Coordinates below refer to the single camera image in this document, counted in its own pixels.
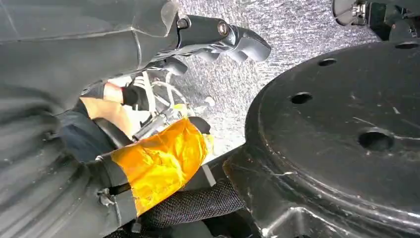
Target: gravel ground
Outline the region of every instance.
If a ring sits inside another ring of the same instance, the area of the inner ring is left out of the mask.
[[[219,17],[247,27],[272,46],[267,61],[236,64],[221,56],[215,62],[189,57],[190,67],[173,84],[193,104],[212,96],[216,106],[207,120],[215,136],[215,154],[244,143],[245,115],[256,94],[282,72],[318,55],[377,41],[365,28],[341,27],[330,0],[177,0],[182,13]]]

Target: gloved hand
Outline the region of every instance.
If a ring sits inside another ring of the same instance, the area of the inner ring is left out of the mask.
[[[149,100],[147,98],[146,90],[142,87],[129,85],[122,87],[123,105],[129,105],[136,111],[148,111]]]

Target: yellow cloth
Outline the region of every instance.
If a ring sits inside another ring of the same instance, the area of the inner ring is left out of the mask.
[[[207,153],[203,135],[185,118],[111,157],[127,175],[140,216],[184,186]]]

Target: wheel bolt hole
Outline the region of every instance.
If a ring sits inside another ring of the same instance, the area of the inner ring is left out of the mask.
[[[359,135],[359,144],[371,151],[387,151],[394,146],[394,136],[387,130],[369,129]]]
[[[324,67],[324,66],[329,66],[329,65],[335,64],[335,63],[337,63],[336,59],[324,59],[324,60],[318,62],[318,65]]]
[[[410,50],[419,47],[419,44],[416,42],[403,42],[399,45],[396,45],[395,48],[401,50]]]
[[[295,96],[293,96],[290,101],[293,104],[303,104],[303,103],[307,103],[309,100],[312,99],[312,95],[308,92],[302,92],[302,93],[298,93]]]

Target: black glove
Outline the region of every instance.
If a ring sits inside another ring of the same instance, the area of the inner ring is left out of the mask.
[[[147,98],[146,90],[142,87],[130,85],[122,87],[123,105],[133,107],[133,110],[148,111],[149,100]]]
[[[201,132],[201,134],[207,134],[210,135],[210,124],[207,123],[206,120],[204,120],[201,117],[188,117],[190,122],[196,126],[196,128]]]

